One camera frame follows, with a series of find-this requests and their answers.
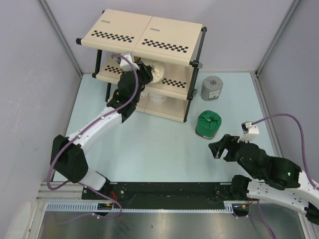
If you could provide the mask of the cream paper roll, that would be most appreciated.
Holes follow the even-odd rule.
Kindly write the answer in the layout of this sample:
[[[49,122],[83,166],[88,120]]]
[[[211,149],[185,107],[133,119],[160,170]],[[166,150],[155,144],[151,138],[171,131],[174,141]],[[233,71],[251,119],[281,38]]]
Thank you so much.
[[[151,84],[159,83],[161,82],[165,77],[165,64],[163,62],[154,61],[150,59],[144,59],[144,64],[146,66],[151,67],[151,73],[153,80],[151,81]]]

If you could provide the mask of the white dotted paper roll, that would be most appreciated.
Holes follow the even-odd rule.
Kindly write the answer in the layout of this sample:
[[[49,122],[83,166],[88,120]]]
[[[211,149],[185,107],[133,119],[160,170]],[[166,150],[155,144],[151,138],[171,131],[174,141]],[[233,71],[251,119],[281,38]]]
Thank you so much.
[[[142,100],[142,99],[147,99],[149,97],[149,92],[148,91],[142,91],[141,93],[140,93],[140,100]]]

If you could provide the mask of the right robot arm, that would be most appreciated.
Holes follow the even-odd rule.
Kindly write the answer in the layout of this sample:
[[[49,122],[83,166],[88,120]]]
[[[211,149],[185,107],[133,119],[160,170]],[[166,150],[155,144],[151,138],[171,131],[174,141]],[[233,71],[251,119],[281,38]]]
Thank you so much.
[[[208,147],[215,159],[225,152],[226,162],[236,162],[248,173],[247,177],[233,176],[230,195],[234,199],[268,201],[304,215],[313,224],[319,223],[319,192],[306,181],[306,173],[297,164],[269,156],[258,145],[229,134]]]

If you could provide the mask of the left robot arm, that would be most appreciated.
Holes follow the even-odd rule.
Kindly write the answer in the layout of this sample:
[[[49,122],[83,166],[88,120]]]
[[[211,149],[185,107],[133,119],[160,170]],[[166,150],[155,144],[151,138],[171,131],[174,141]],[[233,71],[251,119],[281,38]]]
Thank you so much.
[[[53,140],[50,168],[63,175],[69,182],[79,183],[93,189],[99,199],[109,196],[110,186],[106,177],[89,168],[86,154],[100,137],[124,123],[136,110],[141,92],[151,83],[154,69],[143,61],[138,68],[120,75],[117,89],[103,111],[77,132]]]

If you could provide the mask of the white flowered paper roll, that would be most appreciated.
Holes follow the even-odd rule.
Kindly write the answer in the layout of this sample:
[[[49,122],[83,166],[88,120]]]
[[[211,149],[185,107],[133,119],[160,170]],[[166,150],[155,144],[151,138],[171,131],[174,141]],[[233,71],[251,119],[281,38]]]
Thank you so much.
[[[154,104],[161,105],[167,101],[167,96],[156,94],[156,93],[149,93],[150,101]]]

